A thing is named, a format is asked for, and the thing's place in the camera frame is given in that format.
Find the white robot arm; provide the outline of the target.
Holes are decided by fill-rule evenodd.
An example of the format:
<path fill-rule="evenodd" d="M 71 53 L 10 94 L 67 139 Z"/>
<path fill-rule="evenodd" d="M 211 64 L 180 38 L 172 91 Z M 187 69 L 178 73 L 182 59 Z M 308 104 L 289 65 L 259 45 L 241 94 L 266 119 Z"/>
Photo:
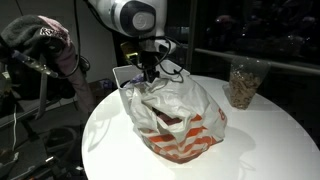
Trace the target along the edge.
<path fill-rule="evenodd" d="M 165 36 L 167 0 L 86 0 L 98 21 L 110 30 L 137 38 L 142 52 L 137 55 L 147 82 L 160 73 L 156 67 L 169 54 L 171 42 Z"/>

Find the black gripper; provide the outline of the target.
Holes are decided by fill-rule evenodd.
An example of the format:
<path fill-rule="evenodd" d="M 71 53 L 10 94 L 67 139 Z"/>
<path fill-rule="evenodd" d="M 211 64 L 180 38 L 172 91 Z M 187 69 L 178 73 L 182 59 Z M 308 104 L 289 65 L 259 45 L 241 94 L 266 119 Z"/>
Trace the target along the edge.
<path fill-rule="evenodd" d="M 159 75 L 155 68 L 156 63 L 158 62 L 155 40 L 153 38 L 141 39 L 139 45 L 141 47 L 139 61 L 142 63 L 144 79 L 147 82 L 152 83 Z"/>

